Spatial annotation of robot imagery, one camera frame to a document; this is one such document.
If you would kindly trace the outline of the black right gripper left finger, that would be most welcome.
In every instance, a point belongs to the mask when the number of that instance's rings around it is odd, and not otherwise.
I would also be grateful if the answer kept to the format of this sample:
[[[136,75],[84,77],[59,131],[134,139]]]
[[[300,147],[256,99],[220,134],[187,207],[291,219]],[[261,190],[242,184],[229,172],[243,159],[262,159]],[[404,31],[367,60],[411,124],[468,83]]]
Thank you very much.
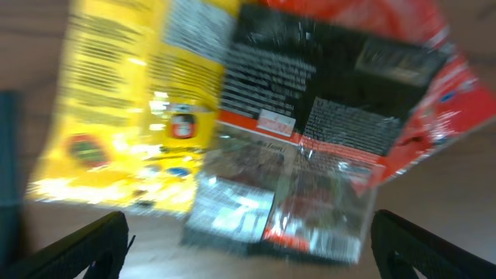
[[[118,279],[134,239],[111,212],[1,272],[2,279]]]

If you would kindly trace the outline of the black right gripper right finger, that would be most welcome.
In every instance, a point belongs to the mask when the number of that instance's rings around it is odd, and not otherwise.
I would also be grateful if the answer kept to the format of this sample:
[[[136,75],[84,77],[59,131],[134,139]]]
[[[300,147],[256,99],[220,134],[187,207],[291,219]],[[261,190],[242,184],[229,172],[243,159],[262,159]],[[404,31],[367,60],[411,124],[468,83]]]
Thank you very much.
[[[484,279],[495,265],[388,210],[375,212],[371,248],[382,279]]]

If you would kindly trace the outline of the yellow snack bag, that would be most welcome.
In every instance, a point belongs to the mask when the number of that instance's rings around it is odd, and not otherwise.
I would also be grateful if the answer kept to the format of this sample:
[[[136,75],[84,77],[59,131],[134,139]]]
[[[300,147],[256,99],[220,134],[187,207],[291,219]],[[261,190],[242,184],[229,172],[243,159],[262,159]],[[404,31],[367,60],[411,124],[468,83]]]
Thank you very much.
[[[50,136],[27,195],[187,213],[239,8],[228,0],[72,2]]]

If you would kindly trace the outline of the red snack bag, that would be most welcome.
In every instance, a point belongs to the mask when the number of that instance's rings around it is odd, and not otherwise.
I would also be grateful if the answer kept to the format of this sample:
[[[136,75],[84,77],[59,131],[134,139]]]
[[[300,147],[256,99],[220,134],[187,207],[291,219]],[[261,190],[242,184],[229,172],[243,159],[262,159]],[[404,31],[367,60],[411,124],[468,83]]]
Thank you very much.
[[[447,142],[495,114],[495,97],[450,41],[450,27],[433,0],[263,0],[285,12],[419,43],[448,54],[400,142],[385,158],[382,181],[398,176]]]

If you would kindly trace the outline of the black clear jerky bag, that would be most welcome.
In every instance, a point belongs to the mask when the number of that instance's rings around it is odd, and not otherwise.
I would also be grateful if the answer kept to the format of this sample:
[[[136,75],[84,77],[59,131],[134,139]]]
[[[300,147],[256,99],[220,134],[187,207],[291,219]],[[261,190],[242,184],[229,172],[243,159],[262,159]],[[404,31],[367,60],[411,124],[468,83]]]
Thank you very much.
[[[354,264],[405,124],[446,55],[245,4],[185,246]]]

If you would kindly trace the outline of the dark green box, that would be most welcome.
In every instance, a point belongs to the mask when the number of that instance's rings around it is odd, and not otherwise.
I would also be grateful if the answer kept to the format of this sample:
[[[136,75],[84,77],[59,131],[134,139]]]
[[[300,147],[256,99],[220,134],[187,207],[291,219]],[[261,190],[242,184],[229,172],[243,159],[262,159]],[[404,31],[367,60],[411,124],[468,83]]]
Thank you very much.
[[[1,90],[1,268],[16,257],[21,229],[19,189],[18,112],[14,91]]]

